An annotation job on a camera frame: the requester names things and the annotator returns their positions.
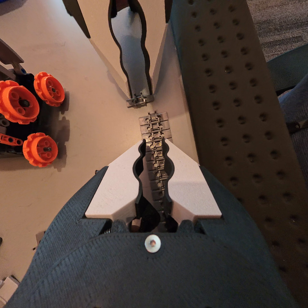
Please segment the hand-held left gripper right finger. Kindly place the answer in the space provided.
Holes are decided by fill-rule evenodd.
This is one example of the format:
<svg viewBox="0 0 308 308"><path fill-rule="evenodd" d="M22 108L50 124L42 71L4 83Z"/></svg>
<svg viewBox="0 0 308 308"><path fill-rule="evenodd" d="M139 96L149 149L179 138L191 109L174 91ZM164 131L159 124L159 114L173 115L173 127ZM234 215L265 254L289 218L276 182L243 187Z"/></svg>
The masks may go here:
<svg viewBox="0 0 308 308"><path fill-rule="evenodd" d="M197 162L163 139L164 213L176 222L220 219L222 213Z"/></svg>

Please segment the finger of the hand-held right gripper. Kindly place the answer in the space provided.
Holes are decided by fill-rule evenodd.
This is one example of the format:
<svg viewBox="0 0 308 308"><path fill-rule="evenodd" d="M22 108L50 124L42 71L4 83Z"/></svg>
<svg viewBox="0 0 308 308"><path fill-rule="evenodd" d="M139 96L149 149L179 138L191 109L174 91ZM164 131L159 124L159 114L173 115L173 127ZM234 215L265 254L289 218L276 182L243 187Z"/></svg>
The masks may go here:
<svg viewBox="0 0 308 308"><path fill-rule="evenodd" d="M170 1L139 0L138 13L142 27L141 50L145 61L145 76L149 93L154 94L170 20Z"/></svg>
<svg viewBox="0 0 308 308"><path fill-rule="evenodd" d="M131 98L129 78L122 62L122 49L115 38L111 24L113 1L79 0L78 4L90 34L91 44L118 86L127 98Z"/></svg>

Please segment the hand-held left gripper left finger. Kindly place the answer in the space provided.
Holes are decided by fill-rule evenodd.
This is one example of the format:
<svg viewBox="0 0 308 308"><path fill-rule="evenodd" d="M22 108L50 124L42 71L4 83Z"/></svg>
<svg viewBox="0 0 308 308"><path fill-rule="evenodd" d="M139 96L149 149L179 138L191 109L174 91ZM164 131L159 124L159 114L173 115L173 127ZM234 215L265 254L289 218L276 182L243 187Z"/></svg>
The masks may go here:
<svg viewBox="0 0 308 308"><path fill-rule="evenodd" d="M86 212L87 218L133 220L140 180L135 163L143 158L145 140L138 141L112 161L103 176Z"/></svg>

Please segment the single grey track link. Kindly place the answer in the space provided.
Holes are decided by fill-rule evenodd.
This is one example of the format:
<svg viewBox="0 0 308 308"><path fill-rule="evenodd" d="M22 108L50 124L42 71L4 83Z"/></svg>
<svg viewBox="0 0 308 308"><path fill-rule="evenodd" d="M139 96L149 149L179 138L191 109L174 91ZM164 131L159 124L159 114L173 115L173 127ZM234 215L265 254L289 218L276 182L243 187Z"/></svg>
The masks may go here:
<svg viewBox="0 0 308 308"><path fill-rule="evenodd" d="M126 106L127 108L147 106L148 103L154 100L155 98L152 94L143 95L142 92L140 92L139 95L136 95L136 93L134 93L133 98L126 100Z"/></svg>
<svg viewBox="0 0 308 308"><path fill-rule="evenodd" d="M40 244L44 234L45 234L46 230L44 231L41 231L39 233L37 233L35 236L36 236L36 246L32 249L33 251L35 251L38 247L38 245Z"/></svg>

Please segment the black perforated panel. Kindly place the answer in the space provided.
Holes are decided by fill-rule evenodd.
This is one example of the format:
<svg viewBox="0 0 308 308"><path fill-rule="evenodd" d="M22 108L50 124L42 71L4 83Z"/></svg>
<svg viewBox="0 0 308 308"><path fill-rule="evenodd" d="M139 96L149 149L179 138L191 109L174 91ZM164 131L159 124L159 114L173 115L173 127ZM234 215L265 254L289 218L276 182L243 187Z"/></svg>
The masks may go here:
<svg viewBox="0 0 308 308"><path fill-rule="evenodd" d="M246 1L173 1L199 163L244 205L307 307L307 189Z"/></svg>

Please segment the grey orange toy block vehicle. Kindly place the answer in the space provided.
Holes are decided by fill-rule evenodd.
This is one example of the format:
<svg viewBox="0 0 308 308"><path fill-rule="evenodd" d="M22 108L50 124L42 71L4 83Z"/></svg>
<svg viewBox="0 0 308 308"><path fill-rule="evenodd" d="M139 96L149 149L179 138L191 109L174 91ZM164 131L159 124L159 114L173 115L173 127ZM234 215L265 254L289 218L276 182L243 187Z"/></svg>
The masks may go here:
<svg viewBox="0 0 308 308"><path fill-rule="evenodd" d="M32 166L47 167L58 155L56 141L45 133L51 111L65 100L62 84L53 75L36 75L22 67L24 60L0 40L0 154L23 156Z"/></svg>

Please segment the teal chair seat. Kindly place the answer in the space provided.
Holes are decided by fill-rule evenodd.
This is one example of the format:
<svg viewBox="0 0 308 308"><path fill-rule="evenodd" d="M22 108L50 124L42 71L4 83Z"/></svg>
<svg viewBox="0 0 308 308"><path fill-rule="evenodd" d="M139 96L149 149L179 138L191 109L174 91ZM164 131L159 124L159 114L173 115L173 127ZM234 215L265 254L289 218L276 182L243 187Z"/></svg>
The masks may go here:
<svg viewBox="0 0 308 308"><path fill-rule="evenodd" d="M293 89L308 73L308 44L267 62L277 96Z"/></svg>

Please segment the light grey curved block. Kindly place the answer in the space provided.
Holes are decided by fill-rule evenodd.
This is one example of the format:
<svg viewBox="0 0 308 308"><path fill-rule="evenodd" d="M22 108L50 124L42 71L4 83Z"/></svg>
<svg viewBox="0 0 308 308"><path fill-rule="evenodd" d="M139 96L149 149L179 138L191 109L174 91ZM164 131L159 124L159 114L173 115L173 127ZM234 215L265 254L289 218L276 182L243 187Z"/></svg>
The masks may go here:
<svg viewBox="0 0 308 308"><path fill-rule="evenodd" d="M0 307L4 307L19 286L19 281L11 276L0 281Z"/></svg>

